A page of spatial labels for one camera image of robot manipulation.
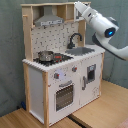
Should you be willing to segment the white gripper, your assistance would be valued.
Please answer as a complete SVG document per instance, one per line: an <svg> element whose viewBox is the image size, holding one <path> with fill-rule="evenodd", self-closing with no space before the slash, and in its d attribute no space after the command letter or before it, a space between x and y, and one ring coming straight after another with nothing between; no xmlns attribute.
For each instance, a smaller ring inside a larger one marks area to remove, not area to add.
<svg viewBox="0 0 128 128"><path fill-rule="evenodd" d="M81 13L81 16L86 21L91 21L92 19L98 17L98 12L95 9L91 8L90 6L87 6L80 1L75 2L74 5L75 8Z"/></svg>

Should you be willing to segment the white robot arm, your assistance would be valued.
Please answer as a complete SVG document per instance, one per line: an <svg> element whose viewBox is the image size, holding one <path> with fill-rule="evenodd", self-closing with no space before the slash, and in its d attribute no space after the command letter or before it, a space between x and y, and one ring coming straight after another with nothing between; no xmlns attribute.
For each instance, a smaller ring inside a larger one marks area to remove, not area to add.
<svg viewBox="0 0 128 128"><path fill-rule="evenodd" d="M112 17L104 17L98 11L82 2L75 2L74 5L85 21L95 30L92 41L116 57L128 60L128 46L117 49L109 44L110 39L119 29L117 21Z"/></svg>

